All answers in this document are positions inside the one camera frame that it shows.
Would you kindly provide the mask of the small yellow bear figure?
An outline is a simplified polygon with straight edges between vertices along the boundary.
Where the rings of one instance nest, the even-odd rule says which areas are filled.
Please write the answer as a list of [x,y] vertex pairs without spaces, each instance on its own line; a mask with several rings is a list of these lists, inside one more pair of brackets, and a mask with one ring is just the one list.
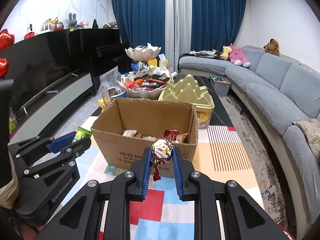
[[104,110],[106,109],[106,105],[104,103],[104,100],[100,99],[100,100],[97,101],[97,103],[99,104],[99,107],[101,108],[101,112],[103,113]]

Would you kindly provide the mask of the brown cardboard box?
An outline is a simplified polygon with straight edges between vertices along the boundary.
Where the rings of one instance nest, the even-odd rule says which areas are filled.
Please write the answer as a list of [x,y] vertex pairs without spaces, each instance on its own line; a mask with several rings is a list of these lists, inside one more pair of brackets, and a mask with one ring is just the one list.
[[117,98],[93,123],[95,142],[109,165],[129,170],[152,141],[175,129],[187,137],[176,143],[184,160],[193,161],[198,143],[196,108],[189,103]]

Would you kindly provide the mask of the tiered white snack bowl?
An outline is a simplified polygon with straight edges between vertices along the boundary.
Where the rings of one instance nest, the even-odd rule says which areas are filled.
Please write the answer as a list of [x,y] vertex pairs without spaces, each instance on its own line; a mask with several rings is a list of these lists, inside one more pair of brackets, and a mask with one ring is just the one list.
[[118,83],[126,89],[126,96],[157,100],[177,72],[169,70],[168,60],[158,46],[148,43],[127,48],[125,52],[132,60],[131,71],[123,74]]

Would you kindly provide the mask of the gold red candy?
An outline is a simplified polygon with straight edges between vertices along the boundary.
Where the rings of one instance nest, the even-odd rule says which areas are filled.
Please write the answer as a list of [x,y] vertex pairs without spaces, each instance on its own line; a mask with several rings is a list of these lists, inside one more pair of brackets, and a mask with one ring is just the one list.
[[178,130],[166,129],[163,137],[157,139],[151,146],[151,163],[154,170],[153,181],[161,180],[159,168],[167,164],[174,150],[174,142],[179,134]]

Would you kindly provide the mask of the green small snack packet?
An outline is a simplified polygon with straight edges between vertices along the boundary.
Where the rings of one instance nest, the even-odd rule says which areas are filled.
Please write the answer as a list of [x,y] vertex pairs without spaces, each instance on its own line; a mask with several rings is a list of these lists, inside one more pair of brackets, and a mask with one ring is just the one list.
[[89,131],[83,127],[78,126],[78,128],[76,130],[76,134],[75,134],[72,142],[77,142],[83,138],[90,138],[91,136],[92,136],[91,131]]

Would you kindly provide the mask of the beige quilted jacket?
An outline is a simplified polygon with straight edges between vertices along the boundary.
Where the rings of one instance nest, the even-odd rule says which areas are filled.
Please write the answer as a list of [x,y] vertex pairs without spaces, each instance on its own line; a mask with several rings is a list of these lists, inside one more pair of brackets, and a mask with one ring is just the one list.
[[320,123],[316,119],[310,119],[309,121],[294,121],[296,126],[298,126],[304,133],[308,145],[313,152],[316,160],[319,162],[320,153]]

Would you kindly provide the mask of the blue curtain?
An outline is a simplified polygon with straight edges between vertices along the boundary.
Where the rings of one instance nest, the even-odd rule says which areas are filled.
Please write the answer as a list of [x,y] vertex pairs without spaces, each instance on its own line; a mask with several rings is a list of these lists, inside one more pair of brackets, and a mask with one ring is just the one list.
[[165,0],[111,0],[122,42],[147,43],[165,53]]
[[235,43],[246,0],[192,0],[191,50],[221,50]]

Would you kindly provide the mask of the red heart balloon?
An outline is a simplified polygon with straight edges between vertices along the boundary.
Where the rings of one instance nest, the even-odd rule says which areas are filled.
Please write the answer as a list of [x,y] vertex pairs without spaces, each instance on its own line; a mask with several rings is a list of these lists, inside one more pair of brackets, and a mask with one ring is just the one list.
[[0,79],[4,79],[8,70],[9,70],[9,62],[7,59],[0,58]]
[[8,33],[7,29],[0,32],[0,50],[4,50],[15,43],[15,36]]

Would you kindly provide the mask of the red heart balloon upper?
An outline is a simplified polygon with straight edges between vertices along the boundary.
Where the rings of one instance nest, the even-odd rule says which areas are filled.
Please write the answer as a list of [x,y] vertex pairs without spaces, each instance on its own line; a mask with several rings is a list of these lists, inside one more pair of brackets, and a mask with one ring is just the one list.
[[15,43],[15,36],[8,33],[7,29],[0,32],[0,50],[4,50]]

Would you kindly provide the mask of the grey patterned floor rug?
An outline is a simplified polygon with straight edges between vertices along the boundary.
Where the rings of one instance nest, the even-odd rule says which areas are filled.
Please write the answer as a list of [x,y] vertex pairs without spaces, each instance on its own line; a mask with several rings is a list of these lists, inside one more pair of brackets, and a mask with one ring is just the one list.
[[296,237],[297,226],[290,189],[271,144],[255,118],[234,94],[219,98],[248,154],[266,212]]

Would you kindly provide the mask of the red heart balloon lower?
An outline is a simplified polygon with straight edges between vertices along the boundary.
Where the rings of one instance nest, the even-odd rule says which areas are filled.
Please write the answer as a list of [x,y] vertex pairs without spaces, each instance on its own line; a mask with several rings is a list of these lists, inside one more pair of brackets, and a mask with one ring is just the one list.
[[9,70],[9,62],[7,59],[0,58],[0,79],[4,79],[8,70]]

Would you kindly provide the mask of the black upright piano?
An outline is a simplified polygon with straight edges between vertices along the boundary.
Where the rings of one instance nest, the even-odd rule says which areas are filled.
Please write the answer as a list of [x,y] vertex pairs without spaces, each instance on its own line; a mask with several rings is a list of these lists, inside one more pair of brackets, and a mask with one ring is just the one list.
[[118,29],[78,29],[69,33],[71,57],[77,68],[89,72],[93,91],[100,87],[100,76],[118,67],[122,74],[128,72],[131,59],[125,50]]

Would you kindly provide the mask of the yellow plush toy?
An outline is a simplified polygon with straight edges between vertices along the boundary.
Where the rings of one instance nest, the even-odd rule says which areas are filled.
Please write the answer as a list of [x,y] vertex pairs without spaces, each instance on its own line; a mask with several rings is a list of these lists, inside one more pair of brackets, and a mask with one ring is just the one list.
[[223,46],[222,53],[220,54],[220,59],[222,60],[228,60],[229,55],[232,53],[232,48],[229,46]]

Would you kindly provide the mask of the gold lidded cookie tin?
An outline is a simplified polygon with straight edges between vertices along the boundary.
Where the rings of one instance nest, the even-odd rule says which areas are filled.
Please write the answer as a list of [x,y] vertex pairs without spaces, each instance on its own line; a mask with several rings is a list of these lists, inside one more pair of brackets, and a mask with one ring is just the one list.
[[209,126],[215,105],[206,86],[200,86],[190,74],[177,82],[169,81],[166,89],[161,92],[159,101],[190,103],[196,107],[199,128]]

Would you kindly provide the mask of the clear glass jar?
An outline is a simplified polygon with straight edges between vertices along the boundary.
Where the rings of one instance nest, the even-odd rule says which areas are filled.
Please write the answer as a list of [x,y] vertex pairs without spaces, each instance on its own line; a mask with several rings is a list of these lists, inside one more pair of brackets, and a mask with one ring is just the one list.
[[102,92],[103,102],[108,105],[116,98],[125,98],[126,89],[120,86],[110,87]]

